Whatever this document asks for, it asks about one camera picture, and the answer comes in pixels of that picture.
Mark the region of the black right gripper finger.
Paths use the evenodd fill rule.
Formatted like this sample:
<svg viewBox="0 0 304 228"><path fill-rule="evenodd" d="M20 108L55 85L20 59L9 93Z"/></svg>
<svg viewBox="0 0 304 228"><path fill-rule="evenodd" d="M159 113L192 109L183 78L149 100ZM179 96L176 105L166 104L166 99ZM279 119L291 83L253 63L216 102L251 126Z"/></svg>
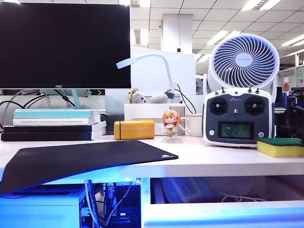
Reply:
<svg viewBox="0 0 304 228"><path fill-rule="evenodd" d="M301 139L301 143L304 143L304 107L298 104L292 104L292 108L295 110L295 133L296 137Z"/></svg>

